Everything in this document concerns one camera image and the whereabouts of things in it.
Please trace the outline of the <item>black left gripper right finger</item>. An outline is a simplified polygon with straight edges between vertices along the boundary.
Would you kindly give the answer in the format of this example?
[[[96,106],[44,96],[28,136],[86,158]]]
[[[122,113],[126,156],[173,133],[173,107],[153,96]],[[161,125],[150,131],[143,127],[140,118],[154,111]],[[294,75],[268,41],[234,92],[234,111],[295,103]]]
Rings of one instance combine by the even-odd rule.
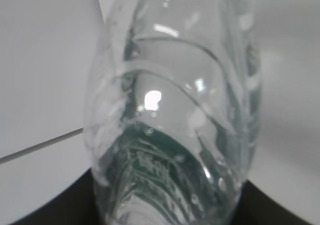
[[[309,225],[300,216],[281,206],[255,186],[250,180],[243,185],[234,212],[236,225]]]

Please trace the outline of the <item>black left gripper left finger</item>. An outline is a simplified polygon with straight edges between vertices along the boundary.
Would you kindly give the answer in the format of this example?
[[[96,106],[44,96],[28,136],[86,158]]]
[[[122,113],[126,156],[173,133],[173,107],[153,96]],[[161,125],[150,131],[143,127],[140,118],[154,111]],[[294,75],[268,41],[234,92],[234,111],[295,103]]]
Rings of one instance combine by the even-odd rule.
[[[100,225],[93,176],[88,169],[54,199],[13,225]]]

